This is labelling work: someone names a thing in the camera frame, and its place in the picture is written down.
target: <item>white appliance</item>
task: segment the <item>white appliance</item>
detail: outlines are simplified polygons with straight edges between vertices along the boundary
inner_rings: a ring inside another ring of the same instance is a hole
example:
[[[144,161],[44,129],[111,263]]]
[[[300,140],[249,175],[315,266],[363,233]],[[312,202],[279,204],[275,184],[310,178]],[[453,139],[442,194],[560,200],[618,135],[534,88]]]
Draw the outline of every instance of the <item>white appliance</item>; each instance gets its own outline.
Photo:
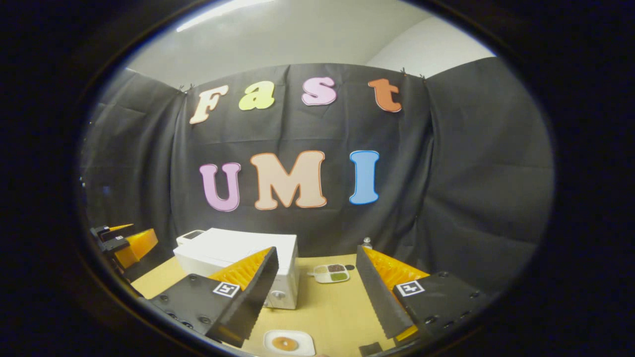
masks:
[[[181,268],[188,274],[209,276],[245,257],[275,246],[278,273],[265,301],[265,307],[295,309],[300,273],[295,234],[264,234],[211,228],[193,231],[177,238],[174,249]]]

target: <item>round food item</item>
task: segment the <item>round food item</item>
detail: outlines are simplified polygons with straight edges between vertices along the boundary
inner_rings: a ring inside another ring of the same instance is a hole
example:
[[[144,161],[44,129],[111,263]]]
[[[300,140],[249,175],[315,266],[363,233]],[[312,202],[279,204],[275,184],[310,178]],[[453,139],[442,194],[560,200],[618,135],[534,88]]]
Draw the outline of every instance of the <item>round food item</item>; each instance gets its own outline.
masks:
[[[276,337],[271,341],[271,344],[273,344],[275,348],[283,351],[294,351],[298,348],[298,341],[290,339],[289,337]]]

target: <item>ceiling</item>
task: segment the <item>ceiling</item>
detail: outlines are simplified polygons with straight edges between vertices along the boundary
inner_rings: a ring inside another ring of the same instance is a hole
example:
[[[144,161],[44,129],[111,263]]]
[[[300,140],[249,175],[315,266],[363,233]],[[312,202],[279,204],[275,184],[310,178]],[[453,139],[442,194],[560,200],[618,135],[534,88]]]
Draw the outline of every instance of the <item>ceiling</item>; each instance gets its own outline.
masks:
[[[272,65],[364,65],[395,37],[431,16],[397,0],[273,0],[182,32],[168,30],[141,48],[128,67],[188,88]]]

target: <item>black fabric curtain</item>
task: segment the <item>black fabric curtain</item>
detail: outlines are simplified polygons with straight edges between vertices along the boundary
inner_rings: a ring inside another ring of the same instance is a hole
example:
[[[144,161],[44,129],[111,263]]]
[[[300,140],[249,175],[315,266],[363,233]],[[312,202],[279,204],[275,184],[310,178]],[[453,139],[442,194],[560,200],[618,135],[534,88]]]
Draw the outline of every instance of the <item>black fabric curtain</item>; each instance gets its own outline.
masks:
[[[313,77],[333,80],[332,103],[303,102],[303,85]],[[377,79],[399,88],[392,100],[401,110],[379,106],[369,86]],[[241,110],[245,89],[261,81],[273,83],[273,104]],[[200,95],[225,85],[208,118],[190,124]],[[297,234],[302,257],[355,253],[368,236],[375,249],[413,266],[498,291],[535,249],[554,187],[544,116],[497,58],[427,80],[358,65],[284,65],[187,93],[126,70],[90,120],[81,165],[91,223],[134,223],[159,238],[152,256],[126,272],[132,278],[169,258],[177,236],[217,227]],[[289,207],[272,193],[277,208],[258,209],[251,158],[275,154],[290,173],[305,151],[324,154],[319,181],[326,204],[298,207],[297,191]],[[350,201],[354,151],[379,155],[372,203]],[[200,172],[217,166],[217,193],[225,199],[226,163],[240,165],[239,203],[229,212],[208,203]]]

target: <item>white plate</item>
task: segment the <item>white plate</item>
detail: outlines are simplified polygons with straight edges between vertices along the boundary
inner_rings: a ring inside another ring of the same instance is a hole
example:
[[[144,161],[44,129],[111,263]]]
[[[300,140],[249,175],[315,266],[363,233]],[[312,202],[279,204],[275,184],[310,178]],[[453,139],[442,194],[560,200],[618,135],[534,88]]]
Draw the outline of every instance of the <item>white plate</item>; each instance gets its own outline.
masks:
[[[275,348],[272,341],[276,337],[287,337],[289,339],[296,340],[296,342],[298,342],[298,348],[294,351],[283,351],[282,349]],[[316,349],[313,346],[313,339],[308,333],[302,331],[267,331],[265,333],[263,343],[268,350],[279,354],[287,354],[289,356],[315,356],[316,354]]]

